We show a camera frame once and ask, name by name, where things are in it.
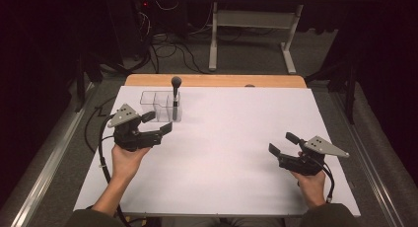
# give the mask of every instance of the clear plastic box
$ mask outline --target clear plastic box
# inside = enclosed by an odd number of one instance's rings
[[[180,92],[175,101],[173,91],[144,91],[140,103],[144,113],[151,111],[156,113],[156,118],[151,121],[181,121]]]

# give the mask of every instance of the table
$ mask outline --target table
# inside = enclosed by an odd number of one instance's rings
[[[288,30],[288,37],[285,42],[281,42],[281,50],[285,59],[286,67],[289,74],[296,74],[295,65],[292,55],[290,54],[290,46],[295,35],[296,27],[301,18],[304,5],[299,4],[295,12],[277,13],[277,12],[253,12],[253,11],[233,11],[218,10],[218,3],[213,3],[212,16],[212,40],[209,54],[209,70],[215,71],[217,66],[217,29],[218,26],[228,27],[256,27],[270,29]]]
[[[112,112],[128,103],[141,113],[138,105],[141,91],[169,90],[171,87],[159,85],[169,85],[172,76],[130,76],[126,81],[129,86],[120,89]],[[280,169],[277,159],[268,152],[271,142],[283,153],[297,155],[299,149],[284,139],[286,131],[294,131],[301,138],[320,135],[329,140],[313,94],[301,83],[302,78],[178,76],[183,81],[179,89],[181,122],[174,123],[173,131],[163,138],[162,145],[147,154],[121,201],[122,210],[146,216],[302,215],[307,208],[296,180]],[[247,83],[257,87],[244,88]],[[277,88],[280,85],[293,85],[293,88]],[[249,103],[249,99],[269,104],[264,107]],[[148,122],[146,126],[141,124],[140,130],[161,125]],[[112,129],[104,131],[104,136],[109,135]],[[104,156],[108,161],[112,145],[111,139],[104,141]],[[338,159],[327,156],[325,161],[337,183],[335,202],[346,204],[354,215],[360,215]],[[105,188],[99,164],[96,154],[75,209],[93,204]]]

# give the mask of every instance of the person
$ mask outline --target person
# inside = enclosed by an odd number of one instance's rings
[[[130,152],[115,145],[111,150],[112,175],[106,189],[91,209],[75,210],[67,221],[65,227],[123,227],[123,224],[113,218],[114,212],[122,199],[129,183],[135,177],[143,157],[150,148],[143,148]],[[315,176],[303,176],[291,172],[298,180],[309,210],[303,215],[301,227],[315,226],[359,226],[350,210],[340,203],[326,203],[323,197],[325,173],[319,172]],[[283,219],[279,218],[187,218],[167,217],[162,219],[162,227],[197,227],[197,226],[284,226]]]

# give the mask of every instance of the white table surface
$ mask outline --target white table surface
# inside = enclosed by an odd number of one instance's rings
[[[112,109],[124,103],[136,112],[142,91],[164,87],[121,87]],[[282,153],[297,156],[299,146],[285,138],[293,132],[305,140],[319,135],[330,141],[310,89],[182,87],[181,122],[144,157],[128,187],[121,208],[147,216],[300,216],[307,211],[297,181],[279,167],[268,152],[272,143]],[[158,129],[163,122],[148,122],[140,131]],[[104,131],[104,137],[113,128]],[[111,172],[113,140],[104,141],[104,156]],[[333,202],[344,203],[360,215],[336,157],[326,156],[335,190]],[[106,186],[95,155],[74,209],[96,202]],[[324,194],[330,187],[326,179]]]

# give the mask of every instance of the sleeve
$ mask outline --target sleeve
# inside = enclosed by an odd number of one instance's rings
[[[356,218],[343,204],[331,203],[308,210],[302,216],[300,227],[359,227]]]
[[[123,227],[123,224],[104,213],[92,210],[76,210],[65,227]]]

